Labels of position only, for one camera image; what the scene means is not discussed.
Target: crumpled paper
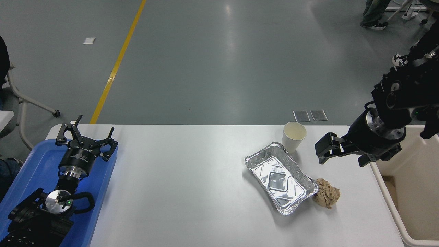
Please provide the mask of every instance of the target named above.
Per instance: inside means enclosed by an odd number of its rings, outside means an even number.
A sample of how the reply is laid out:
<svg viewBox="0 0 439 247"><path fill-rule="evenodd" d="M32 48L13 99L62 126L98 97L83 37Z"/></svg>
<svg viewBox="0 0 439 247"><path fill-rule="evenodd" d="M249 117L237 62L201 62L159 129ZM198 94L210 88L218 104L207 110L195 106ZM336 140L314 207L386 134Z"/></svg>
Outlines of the crumpled paper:
<svg viewBox="0 0 439 247"><path fill-rule="evenodd" d="M331 184L324 180L323 178L318 178L316 180L319 190L313 196L313 200L322 207L332 208L339 197L340 190L336 187L331 186Z"/></svg>

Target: gray floor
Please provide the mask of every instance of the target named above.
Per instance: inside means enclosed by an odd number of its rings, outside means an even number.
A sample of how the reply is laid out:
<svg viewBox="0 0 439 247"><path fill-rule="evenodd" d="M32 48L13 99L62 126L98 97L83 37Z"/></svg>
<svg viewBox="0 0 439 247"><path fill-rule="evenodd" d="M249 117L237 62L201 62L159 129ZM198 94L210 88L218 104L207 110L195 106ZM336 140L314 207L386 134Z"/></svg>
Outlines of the gray floor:
<svg viewBox="0 0 439 247"><path fill-rule="evenodd" d="M29 107L33 143L83 114L88 123L140 5L138 1L2 1L0 34ZM431 23L395 18L361 28L365 1L148 0L99 124L284 124L324 109L351 124L373 86ZM83 45L85 37L96 37ZM0 153L25 159L18 128Z"/></svg>

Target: sneaker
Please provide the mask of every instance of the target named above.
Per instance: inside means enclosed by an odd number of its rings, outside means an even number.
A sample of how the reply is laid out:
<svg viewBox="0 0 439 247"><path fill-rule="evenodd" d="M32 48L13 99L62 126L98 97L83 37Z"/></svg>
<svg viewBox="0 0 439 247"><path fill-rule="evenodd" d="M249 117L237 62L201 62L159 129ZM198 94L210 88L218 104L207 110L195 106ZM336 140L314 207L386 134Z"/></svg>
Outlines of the sneaker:
<svg viewBox="0 0 439 247"><path fill-rule="evenodd" d="M399 54L394 55L392 58L393 65L397 67L401 67L408 64L409 61L407 60L407 56L408 55L399 55Z"/></svg>
<svg viewBox="0 0 439 247"><path fill-rule="evenodd" d="M369 29L373 29L373 30L383 30L387 27L387 22L384 23L379 23L377 22L375 25L373 26L365 26L363 24L360 23L360 26L364 27L364 28L369 28Z"/></svg>

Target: paper cup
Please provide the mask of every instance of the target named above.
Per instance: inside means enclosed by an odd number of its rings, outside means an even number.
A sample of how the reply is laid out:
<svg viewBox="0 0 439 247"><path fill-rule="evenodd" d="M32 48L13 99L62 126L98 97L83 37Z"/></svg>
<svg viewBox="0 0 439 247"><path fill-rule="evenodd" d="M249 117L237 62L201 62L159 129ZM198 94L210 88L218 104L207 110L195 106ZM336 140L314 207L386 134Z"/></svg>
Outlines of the paper cup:
<svg viewBox="0 0 439 247"><path fill-rule="evenodd" d="M284 126L282 145L289 153L294 152L299 147L300 142L306 137L306 129L297 122L289 122Z"/></svg>

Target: yellow floor line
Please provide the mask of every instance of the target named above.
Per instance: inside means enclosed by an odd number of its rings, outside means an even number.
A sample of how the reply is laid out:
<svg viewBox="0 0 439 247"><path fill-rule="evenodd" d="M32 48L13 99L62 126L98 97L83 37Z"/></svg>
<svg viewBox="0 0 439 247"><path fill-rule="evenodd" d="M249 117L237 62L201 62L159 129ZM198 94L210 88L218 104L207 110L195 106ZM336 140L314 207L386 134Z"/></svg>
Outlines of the yellow floor line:
<svg viewBox="0 0 439 247"><path fill-rule="evenodd" d="M123 56L125 55L126 48L130 43L131 36L133 36L134 29L136 28L137 22L139 21L140 14L142 13L143 7L145 6L146 0L142 0L139 10L137 11L136 17L134 18L131 28L126 36L125 42L123 43L122 49L119 52L116 63L114 64L113 70L111 71L110 77L105 85L104 91L102 92L101 98L97 103L96 109L94 110L93 116L91 117L90 124L95 124L104 106L105 100L107 99L110 88L113 84L114 78L116 77L117 71L119 70L120 63L122 62Z"/></svg>

